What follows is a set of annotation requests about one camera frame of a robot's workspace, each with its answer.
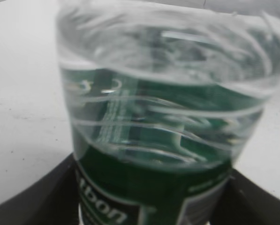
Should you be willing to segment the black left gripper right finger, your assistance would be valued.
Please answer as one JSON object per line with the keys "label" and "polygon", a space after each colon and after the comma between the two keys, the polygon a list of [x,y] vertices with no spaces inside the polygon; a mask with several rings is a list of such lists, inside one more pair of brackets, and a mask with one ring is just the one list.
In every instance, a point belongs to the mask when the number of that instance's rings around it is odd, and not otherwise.
{"label": "black left gripper right finger", "polygon": [[280,199],[236,169],[210,219],[211,225],[280,225]]}

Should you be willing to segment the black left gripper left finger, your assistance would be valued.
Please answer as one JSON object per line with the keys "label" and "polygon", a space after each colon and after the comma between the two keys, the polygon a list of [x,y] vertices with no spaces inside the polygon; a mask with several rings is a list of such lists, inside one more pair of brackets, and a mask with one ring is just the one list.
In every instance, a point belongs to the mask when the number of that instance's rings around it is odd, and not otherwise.
{"label": "black left gripper left finger", "polygon": [[0,225],[77,225],[78,192],[72,155],[32,186],[0,204]]}

